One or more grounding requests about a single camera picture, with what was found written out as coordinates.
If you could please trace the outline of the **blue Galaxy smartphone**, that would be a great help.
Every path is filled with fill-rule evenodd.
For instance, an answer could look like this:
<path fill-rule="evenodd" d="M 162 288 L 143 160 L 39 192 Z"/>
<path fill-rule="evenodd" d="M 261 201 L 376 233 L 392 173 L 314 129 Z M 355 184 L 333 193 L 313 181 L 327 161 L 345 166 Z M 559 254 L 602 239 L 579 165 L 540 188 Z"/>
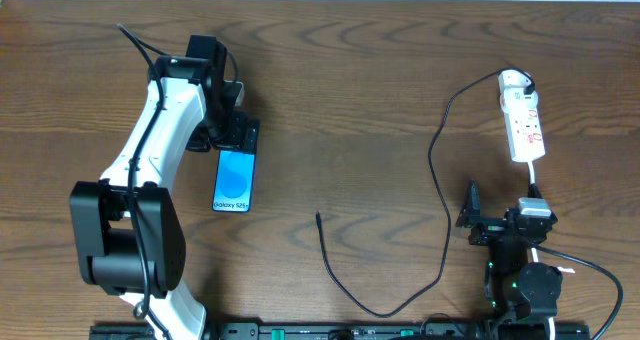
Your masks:
<path fill-rule="evenodd" d="M 212 210 L 234 213 L 249 212 L 254 170 L 254 154 L 221 151 L 219 153 Z"/>

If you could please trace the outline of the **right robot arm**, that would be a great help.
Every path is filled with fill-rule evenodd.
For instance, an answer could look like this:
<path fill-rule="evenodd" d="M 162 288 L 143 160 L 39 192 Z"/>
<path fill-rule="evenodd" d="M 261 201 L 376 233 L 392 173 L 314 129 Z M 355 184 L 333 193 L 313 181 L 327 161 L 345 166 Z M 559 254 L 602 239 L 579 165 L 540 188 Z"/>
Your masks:
<path fill-rule="evenodd" d="M 484 324 L 488 339 L 555 337 L 549 320 L 558 313 L 563 276 L 558 268 L 531 260 L 528 254 L 547 239 L 556 222 L 534 185 L 502 217 L 485 217 L 476 183 L 468 182 L 456 225 L 470 230 L 471 245 L 486 246 L 489 251 L 484 291 L 494 317 Z"/>

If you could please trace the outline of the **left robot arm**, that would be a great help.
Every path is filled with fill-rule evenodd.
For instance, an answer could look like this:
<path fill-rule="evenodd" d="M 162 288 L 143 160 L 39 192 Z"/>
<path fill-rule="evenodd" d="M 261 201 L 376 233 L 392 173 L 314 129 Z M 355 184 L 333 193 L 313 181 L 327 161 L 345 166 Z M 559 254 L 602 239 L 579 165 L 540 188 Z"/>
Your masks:
<path fill-rule="evenodd" d="M 249 208 L 260 123 L 239 111 L 244 85 L 214 36 L 193 35 L 185 55 L 149 60 L 144 109 L 114 162 L 69 198 L 79 270 L 133 307 L 137 324 L 94 325 L 92 339 L 216 339 L 219 325 L 183 272 L 186 240 L 171 193 L 187 151 L 219 151 L 218 184 Z"/>

